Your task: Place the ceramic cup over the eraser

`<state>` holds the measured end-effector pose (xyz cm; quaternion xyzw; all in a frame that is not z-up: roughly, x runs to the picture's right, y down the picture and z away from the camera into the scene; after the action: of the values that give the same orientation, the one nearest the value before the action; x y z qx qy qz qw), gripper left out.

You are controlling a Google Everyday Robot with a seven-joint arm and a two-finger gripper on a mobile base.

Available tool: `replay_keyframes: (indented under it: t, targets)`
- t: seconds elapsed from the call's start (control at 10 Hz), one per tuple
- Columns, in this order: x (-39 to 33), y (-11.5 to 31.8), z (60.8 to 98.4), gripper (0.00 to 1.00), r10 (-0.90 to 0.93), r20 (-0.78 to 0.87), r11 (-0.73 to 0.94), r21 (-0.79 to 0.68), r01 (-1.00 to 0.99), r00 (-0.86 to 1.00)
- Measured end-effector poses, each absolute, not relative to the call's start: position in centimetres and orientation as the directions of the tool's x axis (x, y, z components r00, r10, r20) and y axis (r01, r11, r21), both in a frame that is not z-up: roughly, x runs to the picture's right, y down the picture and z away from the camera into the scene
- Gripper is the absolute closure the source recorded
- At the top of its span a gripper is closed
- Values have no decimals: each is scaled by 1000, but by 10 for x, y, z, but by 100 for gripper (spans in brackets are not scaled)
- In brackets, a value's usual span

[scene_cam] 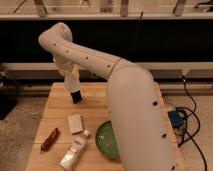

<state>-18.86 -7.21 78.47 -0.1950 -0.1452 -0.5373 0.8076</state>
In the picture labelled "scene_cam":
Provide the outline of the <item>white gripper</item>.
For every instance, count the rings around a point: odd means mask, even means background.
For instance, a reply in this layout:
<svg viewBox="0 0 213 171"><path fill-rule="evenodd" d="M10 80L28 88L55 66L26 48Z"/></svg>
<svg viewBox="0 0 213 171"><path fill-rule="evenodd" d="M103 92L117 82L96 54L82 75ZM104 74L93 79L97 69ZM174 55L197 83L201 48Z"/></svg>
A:
<svg viewBox="0 0 213 171"><path fill-rule="evenodd" d="M82 100L80 91L80 74L78 66L73 62L54 56L53 61L59 73L64 77L65 89L71 93L73 103L76 104Z"/></svg>

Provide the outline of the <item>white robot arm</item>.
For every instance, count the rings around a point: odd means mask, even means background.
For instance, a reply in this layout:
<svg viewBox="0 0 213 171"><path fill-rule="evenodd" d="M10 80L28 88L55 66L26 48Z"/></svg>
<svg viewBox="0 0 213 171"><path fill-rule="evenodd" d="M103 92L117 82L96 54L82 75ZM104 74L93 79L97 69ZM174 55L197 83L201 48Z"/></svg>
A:
<svg viewBox="0 0 213 171"><path fill-rule="evenodd" d="M59 22L40 34L40 46L53 55L65 87L80 91L76 64L107 80L106 97L124 171L176 171L152 74L124 58L77 45Z"/></svg>

